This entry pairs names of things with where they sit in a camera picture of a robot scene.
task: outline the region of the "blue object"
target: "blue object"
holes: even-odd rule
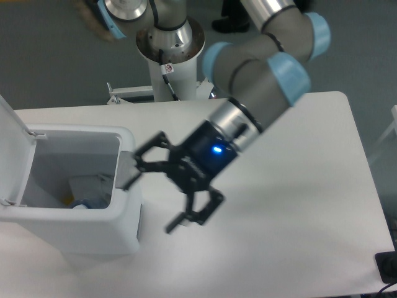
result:
[[[231,45],[231,43],[228,42],[214,43],[204,54],[203,74],[208,78],[209,82],[213,84],[215,84],[213,82],[213,67],[215,65],[215,61],[222,49],[229,45]]]
[[[87,207],[87,209],[105,209],[109,206],[109,203],[101,198],[77,199],[70,204],[69,208],[73,209],[78,205],[84,205]]]
[[[116,39],[121,39],[121,38],[127,37],[123,34],[123,32],[120,31],[120,29],[117,27],[117,25],[115,24],[115,22],[113,21],[113,19],[109,15],[109,13],[107,12],[104,0],[98,1],[98,7],[99,7],[100,14],[102,14],[102,17],[104,17],[105,23],[106,23],[107,27],[109,28],[110,33]]]
[[[219,153],[222,153],[222,148],[220,148],[218,146],[214,146],[214,147],[212,147],[212,151],[219,154]]]
[[[269,58],[267,63],[291,106],[310,90],[308,73],[291,55],[280,52]]]
[[[327,21],[315,12],[306,14],[313,24],[314,45],[310,60],[325,53],[331,43],[331,31]]]

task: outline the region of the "white table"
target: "white table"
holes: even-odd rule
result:
[[[26,123],[121,125],[138,144],[181,141],[221,101],[18,111]],[[206,226],[164,226],[184,205],[162,174],[140,180],[133,256],[63,255],[0,223],[0,296],[322,297],[378,291],[374,254],[393,250],[349,103],[307,94],[214,181],[226,201]]]

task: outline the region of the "white box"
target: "white box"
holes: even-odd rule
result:
[[[25,125],[0,96],[0,221],[15,222],[62,252],[129,254],[138,247],[142,196],[132,133],[123,127]],[[70,209],[69,178],[115,176],[105,209]]]

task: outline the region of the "cable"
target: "cable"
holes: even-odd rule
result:
[[[163,55],[164,55],[164,51],[163,51],[162,49],[160,49],[160,50],[159,50],[159,64],[160,64],[160,68],[161,68],[161,73],[163,74],[164,83],[166,83],[166,85],[167,85],[167,87],[168,87],[168,90],[169,90],[169,92],[170,92],[171,95],[172,95],[172,98],[173,98],[175,101],[180,101],[180,99],[176,96],[176,94],[175,94],[175,92],[174,92],[174,90],[173,90],[171,84],[170,84],[169,81],[168,81],[165,63],[163,63]]]
[[[380,291],[378,292],[378,294],[375,296],[375,298],[380,298],[380,295],[382,294],[382,292],[384,290],[388,289],[391,286],[394,286],[395,284],[397,284],[397,281],[396,282],[392,282],[391,284],[388,284],[387,286],[381,288]]]

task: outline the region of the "light blue joint cap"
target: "light blue joint cap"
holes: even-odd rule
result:
[[[107,12],[104,0],[98,1],[98,7],[100,14],[102,14],[102,17],[104,17],[105,23],[109,28],[110,33],[114,36],[114,38],[121,39],[127,37],[123,34],[123,32],[120,31],[120,29],[117,27],[117,25],[115,24],[109,13]]]
[[[291,55],[280,52],[269,58],[267,63],[291,106],[310,90],[308,73]]]
[[[315,12],[306,14],[313,24],[314,45],[310,60],[325,53],[331,43],[331,31],[327,21]]]
[[[216,59],[223,48],[232,45],[228,42],[214,43],[204,54],[203,58],[203,73],[208,78],[209,82],[213,82],[213,67],[215,66]]]

